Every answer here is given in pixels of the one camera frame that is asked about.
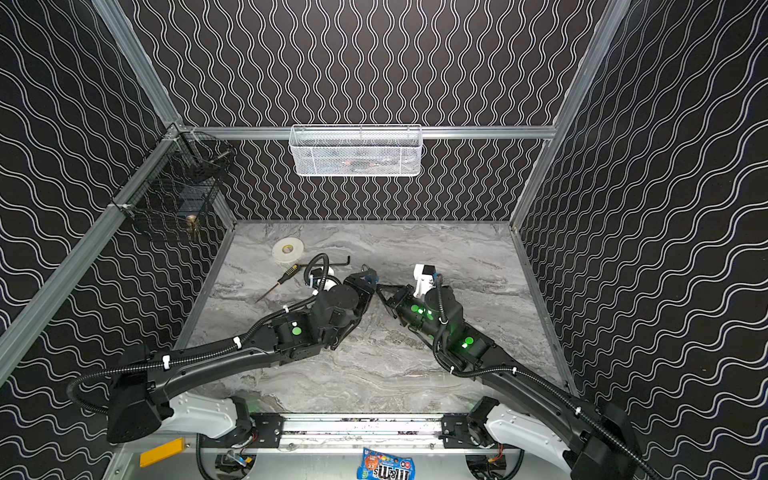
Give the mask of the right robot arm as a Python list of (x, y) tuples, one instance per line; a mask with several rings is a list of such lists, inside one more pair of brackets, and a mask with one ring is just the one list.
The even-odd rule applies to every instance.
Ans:
[(450, 287), (437, 285), (423, 297), (411, 285), (380, 286), (377, 293), (393, 318), (423, 338), (443, 370), (495, 392), (467, 415), (462, 441), (517, 447), (572, 479), (632, 479), (639, 472), (658, 478), (622, 409), (582, 400), (522, 365), (465, 320)]

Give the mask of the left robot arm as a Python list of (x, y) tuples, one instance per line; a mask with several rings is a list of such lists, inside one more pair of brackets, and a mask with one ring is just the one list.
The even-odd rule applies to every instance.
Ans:
[(366, 267), (230, 339), (155, 354), (139, 348), (117, 367), (72, 380), (66, 394), (78, 407), (106, 416), (109, 442), (142, 439), (176, 425), (182, 410), (174, 399), (197, 387), (336, 349), (359, 325), (377, 283), (377, 272)]

